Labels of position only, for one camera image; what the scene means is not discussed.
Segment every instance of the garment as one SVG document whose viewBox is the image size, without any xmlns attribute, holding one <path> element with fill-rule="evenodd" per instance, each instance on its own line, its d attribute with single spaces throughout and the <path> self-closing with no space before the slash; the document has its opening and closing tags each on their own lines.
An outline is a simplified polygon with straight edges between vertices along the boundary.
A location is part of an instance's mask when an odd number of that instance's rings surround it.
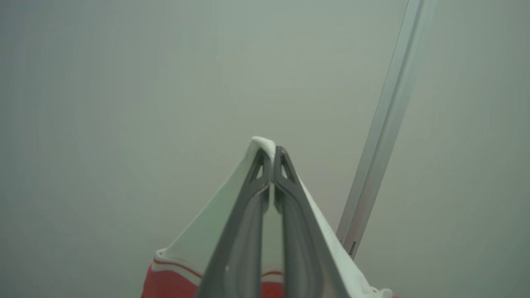
<svg viewBox="0 0 530 298">
<path fill-rule="evenodd" d="M 173 243 L 156 252 L 147 272 L 142 298 L 194 296 L 241 185 L 260 148 L 271 161 L 274 160 L 275 143 L 262 137 L 253 137 L 242 161 L 213 199 Z M 392 291 L 378 291 L 369 285 L 341 246 L 301 179 L 300 182 L 349 295 L 353 298 L 391 298 Z M 274 195 L 274 191 L 269 192 L 269 201 L 274 201 Z M 281 215 L 274 208 L 269 208 L 263 216 L 263 298 L 283 297 L 281 237 Z"/>
</svg>

